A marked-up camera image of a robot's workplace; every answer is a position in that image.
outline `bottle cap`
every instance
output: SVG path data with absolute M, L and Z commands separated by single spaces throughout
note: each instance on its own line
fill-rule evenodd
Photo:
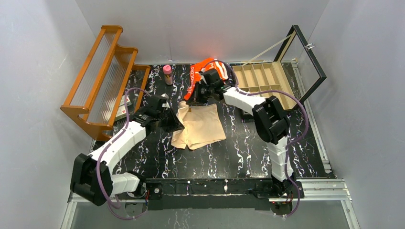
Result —
M 171 74 L 171 67 L 170 67 L 170 65 L 165 65 L 165 66 L 163 66 L 163 73 L 164 73 L 165 75 Z

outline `black marble surface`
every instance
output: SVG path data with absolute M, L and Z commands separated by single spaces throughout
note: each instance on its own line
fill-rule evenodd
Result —
M 162 67 L 163 65 L 151 66 L 146 90 L 151 94 L 168 94 L 170 105 L 177 112 L 178 103 L 182 101 L 190 85 L 190 65 L 172 65 L 173 86 L 165 84 Z M 143 73 L 133 72 L 127 88 L 140 86 L 142 76 Z M 137 95 L 138 92 L 130 95 L 133 103 L 136 102 Z M 266 144 L 257 135 L 254 123 L 242 123 L 240 110 L 233 106 L 217 102 L 217 108 L 226 140 L 196 150 L 183 150 L 171 146 L 172 133 L 158 130 L 133 147 L 117 164 L 113 173 L 132 170 L 146 178 L 270 177 L 271 163 Z M 301 135 L 304 122 L 299 110 L 290 111 L 288 118 L 291 140 Z M 125 119 L 115 122 L 114 133 L 122 128 L 124 121 Z M 92 149 L 97 149 L 102 144 L 94 142 Z M 289 155 L 298 177 L 327 176 L 311 128 L 305 139 L 290 146 Z
M 282 62 L 281 66 L 283 67 L 284 73 L 286 74 L 288 83 L 290 84 L 294 97 L 300 99 L 302 97 L 302 94 L 299 91 L 297 79 L 294 73 L 294 69 L 292 68 L 292 64 L 290 62 Z

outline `wooden rack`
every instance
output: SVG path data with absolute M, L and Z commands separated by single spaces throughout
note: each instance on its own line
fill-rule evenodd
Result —
M 132 70 L 143 70 L 142 88 L 150 67 L 134 64 L 138 49 L 118 45 L 119 25 L 103 25 L 61 110 L 97 141 L 108 141 L 121 97 Z M 143 93 L 135 109 L 139 108 Z
M 263 92 L 280 90 L 293 95 L 286 74 L 280 62 L 233 66 L 239 88 L 246 92 Z M 264 93 L 261 97 L 276 96 L 285 110 L 292 109 L 296 103 L 291 98 L 279 93 Z

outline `beige cloth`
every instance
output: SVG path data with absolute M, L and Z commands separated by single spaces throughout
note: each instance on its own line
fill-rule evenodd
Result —
M 194 150 L 226 139 L 216 104 L 189 107 L 185 101 L 179 103 L 177 117 L 185 128 L 173 133 L 172 146 Z

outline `orange garment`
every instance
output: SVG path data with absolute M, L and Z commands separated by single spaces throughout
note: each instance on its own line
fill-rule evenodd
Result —
M 190 87 L 187 89 L 187 94 L 185 95 L 184 99 L 189 100 L 192 92 L 194 91 L 195 84 L 198 83 L 201 80 L 201 75 L 198 73 L 201 71 L 201 69 L 210 61 L 213 61 L 213 58 L 205 59 L 202 62 L 196 63 L 191 65 L 190 69 Z M 219 74 L 219 77 L 221 77 L 222 80 L 227 80 L 228 77 L 228 71 L 226 70 L 226 67 L 223 63 L 220 62 L 212 62 L 205 67 L 205 70 L 210 70 L 215 68 Z

